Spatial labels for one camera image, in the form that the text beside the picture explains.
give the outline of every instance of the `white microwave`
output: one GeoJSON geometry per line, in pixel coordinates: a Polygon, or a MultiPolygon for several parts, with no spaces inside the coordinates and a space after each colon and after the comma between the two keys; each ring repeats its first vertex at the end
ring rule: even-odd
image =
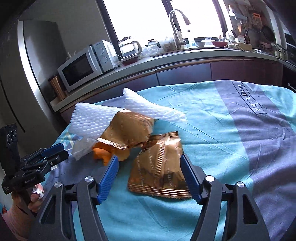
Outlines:
{"type": "Polygon", "coordinates": [[[57,70],[67,91],[70,92],[116,68],[117,62],[118,59],[112,43],[102,40],[78,52],[57,70]]]}

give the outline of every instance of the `countertop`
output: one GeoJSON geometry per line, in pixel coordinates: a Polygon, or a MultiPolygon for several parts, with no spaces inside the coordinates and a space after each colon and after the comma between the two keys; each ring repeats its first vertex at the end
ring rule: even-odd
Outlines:
{"type": "Polygon", "coordinates": [[[69,96],[67,96],[62,101],[54,99],[50,102],[53,110],[55,112],[61,110],[66,105],[74,102],[80,97],[92,92],[93,90],[105,86],[109,83],[114,83],[116,80],[120,81],[121,79],[145,72],[156,67],[165,66],[178,62],[185,62],[190,60],[206,59],[206,58],[215,58],[215,57],[249,57],[249,58],[261,58],[272,61],[278,61],[278,58],[269,54],[264,53],[255,53],[241,50],[231,50],[224,48],[214,48],[214,49],[190,49],[188,51],[181,51],[176,53],[170,53],[166,55],[161,55],[158,57],[145,57],[140,59],[138,62],[130,64],[128,66],[119,67],[103,76],[100,76],[96,79],[91,80],[87,84],[73,90],[69,96]]]}

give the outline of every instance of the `window frame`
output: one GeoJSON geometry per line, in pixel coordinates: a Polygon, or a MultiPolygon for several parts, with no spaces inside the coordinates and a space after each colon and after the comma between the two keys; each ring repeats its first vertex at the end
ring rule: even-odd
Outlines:
{"type": "MultiPolygon", "coordinates": [[[[161,1],[163,3],[163,6],[164,6],[166,12],[167,12],[167,15],[169,17],[170,11],[173,10],[172,4],[171,4],[170,0],[161,0],[161,1]]],[[[224,17],[224,14],[222,12],[221,6],[220,6],[218,0],[212,0],[212,1],[213,1],[213,4],[214,4],[214,7],[216,9],[219,21],[220,21],[223,37],[226,37],[225,33],[227,32],[227,25],[226,25],[225,17],[224,17]]],[[[96,0],[96,2],[97,2],[99,10],[101,12],[102,19],[103,19],[103,22],[105,24],[105,27],[106,27],[107,33],[109,35],[110,41],[114,46],[115,52],[116,52],[116,54],[118,56],[122,57],[122,54],[120,52],[120,48],[118,46],[118,41],[119,40],[118,40],[118,37],[116,35],[115,29],[113,27],[111,18],[110,18],[109,14],[108,14],[107,8],[105,6],[104,0],[96,0]]],[[[176,17],[175,14],[173,15],[173,21],[174,21],[174,24],[176,25],[176,28],[179,31],[181,31],[178,20],[177,20],[177,17],[176,17]]]]}

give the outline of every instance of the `purple fabric stripe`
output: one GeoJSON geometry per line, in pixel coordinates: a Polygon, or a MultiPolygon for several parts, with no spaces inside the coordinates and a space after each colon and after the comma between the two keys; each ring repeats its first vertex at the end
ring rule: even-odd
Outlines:
{"type": "Polygon", "coordinates": [[[249,157],[254,199],[277,241],[296,215],[295,133],[256,84],[220,80],[215,86],[249,157]]]}

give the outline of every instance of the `faucet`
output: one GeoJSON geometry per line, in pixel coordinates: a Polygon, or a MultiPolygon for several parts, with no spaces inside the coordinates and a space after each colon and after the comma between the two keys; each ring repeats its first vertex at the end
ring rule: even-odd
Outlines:
{"type": "Polygon", "coordinates": [[[182,17],[184,19],[184,22],[186,25],[189,25],[190,24],[190,21],[188,20],[188,18],[184,15],[184,13],[182,11],[180,11],[179,9],[173,9],[170,11],[170,14],[169,14],[169,19],[170,19],[170,23],[172,25],[172,28],[173,28],[173,31],[174,31],[174,40],[175,40],[175,45],[177,47],[177,49],[181,49],[181,46],[182,45],[185,45],[185,41],[182,41],[180,42],[179,39],[178,39],[178,36],[177,36],[177,32],[176,32],[176,29],[175,29],[175,24],[174,24],[174,21],[173,21],[173,14],[178,11],[182,14],[182,17]]]}

